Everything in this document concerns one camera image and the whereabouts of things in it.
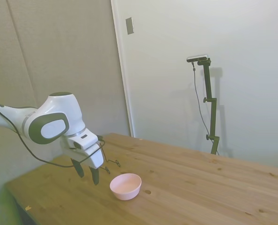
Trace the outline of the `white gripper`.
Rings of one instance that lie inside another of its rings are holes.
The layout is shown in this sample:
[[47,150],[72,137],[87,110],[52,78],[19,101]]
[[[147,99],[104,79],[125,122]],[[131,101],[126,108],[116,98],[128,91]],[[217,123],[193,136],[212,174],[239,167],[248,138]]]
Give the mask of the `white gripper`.
[[98,143],[97,136],[88,129],[74,135],[60,137],[60,146],[63,153],[71,158],[71,162],[81,178],[84,177],[84,171],[80,161],[90,156],[84,161],[84,164],[89,166],[95,185],[99,184],[98,168],[103,164],[102,151]]

